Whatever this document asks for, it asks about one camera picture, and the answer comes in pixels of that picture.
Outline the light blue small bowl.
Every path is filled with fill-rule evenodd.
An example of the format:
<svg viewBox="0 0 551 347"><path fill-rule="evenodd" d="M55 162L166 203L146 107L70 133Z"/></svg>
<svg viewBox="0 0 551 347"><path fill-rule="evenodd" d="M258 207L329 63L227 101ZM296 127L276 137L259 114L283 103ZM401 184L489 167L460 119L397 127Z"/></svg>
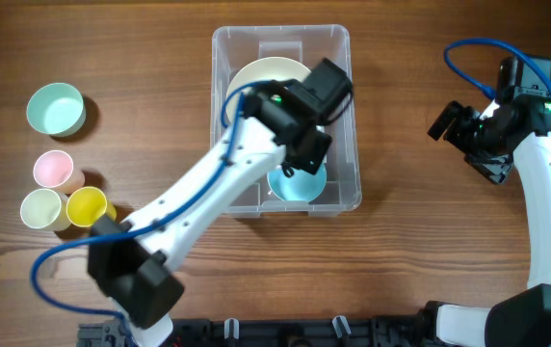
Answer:
<svg viewBox="0 0 551 347"><path fill-rule="evenodd" d="M270 189L281 200L310 202L317 199L327 186L327 168L319 167L315 174L294 170L291 177L286 177L281 168L267 173Z"/></svg>

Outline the mint green small bowl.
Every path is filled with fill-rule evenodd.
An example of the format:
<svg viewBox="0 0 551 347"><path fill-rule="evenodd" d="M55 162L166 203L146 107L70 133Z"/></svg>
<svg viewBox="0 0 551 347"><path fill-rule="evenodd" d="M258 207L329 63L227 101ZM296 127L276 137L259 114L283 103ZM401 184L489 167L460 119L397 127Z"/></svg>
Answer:
<svg viewBox="0 0 551 347"><path fill-rule="evenodd" d="M87 118L84 98L67 83L48 84L29 99L26 118L39 133L52 137L73 135Z"/></svg>

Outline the pink cup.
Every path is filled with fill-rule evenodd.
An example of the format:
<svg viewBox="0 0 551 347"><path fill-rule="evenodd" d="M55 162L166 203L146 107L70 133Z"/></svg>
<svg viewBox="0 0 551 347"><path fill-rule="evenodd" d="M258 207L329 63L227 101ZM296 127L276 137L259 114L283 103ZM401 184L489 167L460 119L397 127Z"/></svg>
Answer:
<svg viewBox="0 0 551 347"><path fill-rule="evenodd" d="M34 165L33 177L39 186L67 195L85 184L83 172L62 150L50 150L41 155Z"/></svg>

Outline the pale green cup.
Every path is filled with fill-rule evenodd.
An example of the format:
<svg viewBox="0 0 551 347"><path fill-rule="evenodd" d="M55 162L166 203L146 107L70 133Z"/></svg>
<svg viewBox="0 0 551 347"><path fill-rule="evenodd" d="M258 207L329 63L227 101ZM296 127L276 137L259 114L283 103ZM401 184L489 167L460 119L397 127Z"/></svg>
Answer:
<svg viewBox="0 0 551 347"><path fill-rule="evenodd" d="M70 227L66 214L68 197L54 190L39 188L26 196L20 206L20 218L32 229L62 231Z"/></svg>

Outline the cream bowl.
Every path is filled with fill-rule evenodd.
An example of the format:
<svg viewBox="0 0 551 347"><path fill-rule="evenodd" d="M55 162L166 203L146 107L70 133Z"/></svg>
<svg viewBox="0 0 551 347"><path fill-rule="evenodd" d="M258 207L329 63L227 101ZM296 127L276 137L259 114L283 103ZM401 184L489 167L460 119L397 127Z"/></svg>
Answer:
<svg viewBox="0 0 551 347"><path fill-rule="evenodd" d="M223 97L225 101L230 94L246 85L256 81L286 81L296 79L303 81L310 73L310 69L302 63L285 57L267 57L249 63L241 68L230 81L226 94Z"/></svg>

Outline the yellow cup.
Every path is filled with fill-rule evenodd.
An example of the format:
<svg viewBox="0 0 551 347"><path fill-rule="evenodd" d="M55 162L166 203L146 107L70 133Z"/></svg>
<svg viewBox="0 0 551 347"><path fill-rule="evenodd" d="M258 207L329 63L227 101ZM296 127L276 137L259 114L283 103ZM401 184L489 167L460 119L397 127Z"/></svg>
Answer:
<svg viewBox="0 0 551 347"><path fill-rule="evenodd" d="M77 227L91 227L104 215L115 220L117 211L99 188L86 186L76 190L69 197L66 215Z"/></svg>

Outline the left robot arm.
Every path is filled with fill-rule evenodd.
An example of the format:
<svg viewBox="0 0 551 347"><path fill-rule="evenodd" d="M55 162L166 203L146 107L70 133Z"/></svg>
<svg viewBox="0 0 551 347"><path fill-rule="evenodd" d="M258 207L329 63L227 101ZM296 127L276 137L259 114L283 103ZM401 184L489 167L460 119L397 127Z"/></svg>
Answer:
<svg viewBox="0 0 551 347"><path fill-rule="evenodd" d="M91 228L88 273L116 305L130 344L158 346L184 287L174 277L201 234L256 180L281 168L316 174L331 145L324 127L353 98L345 70L323 59L291 74L273 57L243 67L222 107L225 128L214 146L157 200L122 223L108 216Z"/></svg>

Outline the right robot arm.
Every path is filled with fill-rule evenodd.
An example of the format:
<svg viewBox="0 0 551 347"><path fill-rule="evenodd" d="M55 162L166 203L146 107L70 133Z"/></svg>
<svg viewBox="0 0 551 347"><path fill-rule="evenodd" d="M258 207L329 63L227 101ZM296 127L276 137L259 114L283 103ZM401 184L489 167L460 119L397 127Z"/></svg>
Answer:
<svg viewBox="0 0 551 347"><path fill-rule="evenodd" d="M440 304L432 335L457 346L551 346L551 98L516 57L499 67L483 112L447 104L428 131L459 149L494 184L516 170L524 191L531 260L526 291L491 308Z"/></svg>

